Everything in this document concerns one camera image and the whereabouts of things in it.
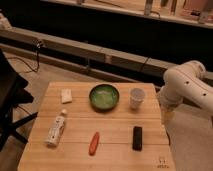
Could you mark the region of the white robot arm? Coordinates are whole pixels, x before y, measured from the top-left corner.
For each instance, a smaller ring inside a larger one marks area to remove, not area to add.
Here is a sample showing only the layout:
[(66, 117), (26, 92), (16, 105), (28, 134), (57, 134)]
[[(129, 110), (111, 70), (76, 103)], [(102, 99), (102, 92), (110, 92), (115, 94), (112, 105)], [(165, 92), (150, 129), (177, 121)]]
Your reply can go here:
[(170, 67), (164, 72), (164, 85), (157, 93), (161, 108), (161, 123), (173, 117), (173, 110), (186, 98), (210, 116), (213, 124), (213, 87), (202, 81), (206, 69), (196, 60)]

